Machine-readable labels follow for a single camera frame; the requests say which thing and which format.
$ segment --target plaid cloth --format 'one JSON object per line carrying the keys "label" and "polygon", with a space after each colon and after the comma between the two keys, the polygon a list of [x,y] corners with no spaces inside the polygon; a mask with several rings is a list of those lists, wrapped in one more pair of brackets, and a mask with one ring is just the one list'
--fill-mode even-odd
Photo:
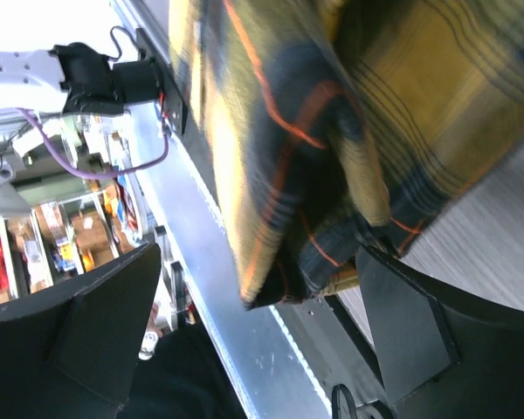
{"label": "plaid cloth", "polygon": [[524,137],[524,0],[170,2],[247,308],[357,284]]}

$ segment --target white wall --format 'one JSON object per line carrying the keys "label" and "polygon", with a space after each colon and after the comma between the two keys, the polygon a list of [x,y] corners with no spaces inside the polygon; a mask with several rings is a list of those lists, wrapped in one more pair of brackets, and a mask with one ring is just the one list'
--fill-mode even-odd
{"label": "white wall", "polygon": [[80,41],[116,55],[108,36],[115,24],[120,22],[108,0],[0,0],[0,51]]}

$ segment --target wooden floor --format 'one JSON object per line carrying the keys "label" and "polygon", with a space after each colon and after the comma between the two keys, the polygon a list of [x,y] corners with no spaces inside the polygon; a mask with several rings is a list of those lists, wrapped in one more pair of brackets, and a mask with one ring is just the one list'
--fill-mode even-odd
{"label": "wooden floor", "polygon": [[[453,204],[403,261],[485,299],[524,310],[524,145]],[[358,289],[341,294],[369,341]]]}

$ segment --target orange stripe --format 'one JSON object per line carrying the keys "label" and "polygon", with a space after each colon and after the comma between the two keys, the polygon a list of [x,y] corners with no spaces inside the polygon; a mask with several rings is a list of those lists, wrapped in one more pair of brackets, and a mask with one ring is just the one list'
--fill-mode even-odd
{"label": "orange stripe", "polygon": [[415,228],[412,229],[411,227],[408,227],[404,223],[401,223],[398,220],[396,220],[393,216],[391,216],[390,219],[394,222],[395,225],[400,227],[402,230],[407,231],[408,233],[413,233],[414,235],[421,233],[419,224]]}
{"label": "orange stripe", "polygon": [[[307,126],[307,128],[309,128],[312,125],[314,117],[318,115],[321,109],[332,98],[338,96],[339,94],[343,94],[343,90],[338,83],[331,82],[330,80],[322,81],[314,87],[313,91],[303,101],[297,122],[303,127]],[[240,287],[241,294],[244,294],[245,291],[250,287],[252,279],[254,278],[256,263],[258,262],[260,252],[262,250],[262,241],[260,240],[260,237],[263,237],[268,230],[266,221],[271,218],[278,203],[279,194],[281,193],[281,190],[283,189],[286,182],[286,173],[287,169],[289,168],[291,154],[293,153],[295,147],[299,145],[299,143],[299,137],[293,135],[292,141],[288,142],[283,147],[283,150],[279,155],[278,166],[276,168],[276,172],[272,180],[272,186],[270,188],[271,200],[266,203],[262,216],[262,224],[257,229],[254,237],[254,249],[252,250],[251,260],[248,264],[244,280]]]}
{"label": "orange stripe", "polygon": [[159,95],[159,113],[161,114],[162,118],[167,118],[167,114],[165,113],[165,110],[163,109],[165,105],[165,93],[161,93]]}
{"label": "orange stripe", "polygon": [[334,265],[336,268],[339,268],[340,267],[340,264],[338,264],[332,257],[330,257],[325,251],[324,249],[321,248],[321,246],[316,243],[316,240],[314,239],[314,236],[313,236],[313,232],[311,231],[310,227],[308,226],[308,221],[307,221],[307,218],[305,217],[305,213],[303,212],[302,209],[300,209],[299,211],[299,214],[300,214],[300,219],[303,221],[303,225],[305,226],[305,230],[307,231],[307,234],[308,234],[308,238],[309,240],[311,241],[311,243],[313,244],[313,246],[316,248],[316,250],[328,261],[330,262],[332,265]]}
{"label": "orange stripe", "polygon": [[341,271],[338,272],[338,279],[341,281],[343,277],[353,277],[357,274],[357,268],[346,264]]}
{"label": "orange stripe", "polygon": [[296,127],[295,125],[292,125],[283,120],[283,118],[279,114],[278,107],[272,96],[272,88],[270,87],[270,83],[268,82],[262,70],[262,63],[260,62],[260,58],[256,53],[256,49],[254,48],[254,45],[252,44],[251,39],[248,36],[248,33],[246,33],[246,29],[243,26],[243,23],[241,22],[241,19],[238,16],[237,11],[235,10],[235,7],[231,3],[231,0],[224,0],[224,5],[227,9],[227,13],[229,14],[231,22],[233,23],[233,27],[235,28],[235,31],[237,31],[241,44],[245,48],[246,55],[248,56],[249,60],[252,63],[252,66],[254,67],[254,74],[256,75],[256,78],[259,80],[260,87],[262,88],[262,97],[264,98],[265,107],[270,117],[280,127],[285,129],[289,133],[294,134],[295,136],[305,140],[311,146],[315,148],[327,148],[326,144],[323,144],[321,141],[307,135],[301,128]]}
{"label": "orange stripe", "polygon": [[[423,227],[424,221],[425,220],[419,220],[419,223],[417,223],[416,229],[421,230],[421,227]],[[398,247],[398,256],[402,255],[402,253],[405,250],[405,248],[408,246],[408,244],[410,244],[410,242],[413,239],[413,237],[417,236],[417,234],[418,233],[416,233],[416,232],[412,232],[411,234],[409,234],[405,238],[405,240],[402,242],[402,244],[400,244],[400,247]]]}

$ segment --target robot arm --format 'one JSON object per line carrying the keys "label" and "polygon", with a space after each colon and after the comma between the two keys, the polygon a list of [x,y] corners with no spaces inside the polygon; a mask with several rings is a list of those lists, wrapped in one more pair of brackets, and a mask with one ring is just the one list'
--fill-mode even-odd
{"label": "robot arm", "polygon": [[111,68],[108,56],[81,43],[0,52],[0,109],[117,115],[125,105],[158,99],[161,79],[151,58]]}

